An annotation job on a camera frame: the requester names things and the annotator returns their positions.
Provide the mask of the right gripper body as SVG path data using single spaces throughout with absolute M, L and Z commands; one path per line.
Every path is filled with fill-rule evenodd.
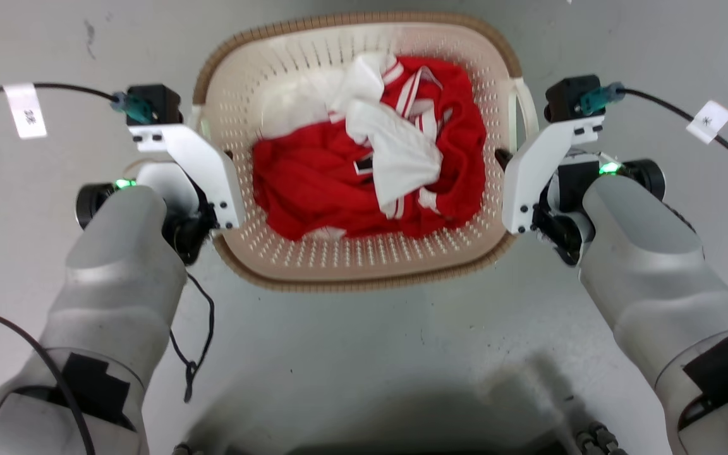
M 586 191 L 604 175 L 615 175 L 623 164 L 603 152 L 570 150 L 544 186 L 533 211 L 538 239 L 552 245 L 567 266 L 577 266 L 592 242 L 595 228 L 583 209 Z

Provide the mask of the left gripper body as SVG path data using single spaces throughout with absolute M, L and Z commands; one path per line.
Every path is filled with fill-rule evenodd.
M 214 204 L 176 163 L 144 164 L 136 183 L 153 189 L 164 200 L 162 236 L 185 265 L 193 265 L 211 231 L 219 227 Z

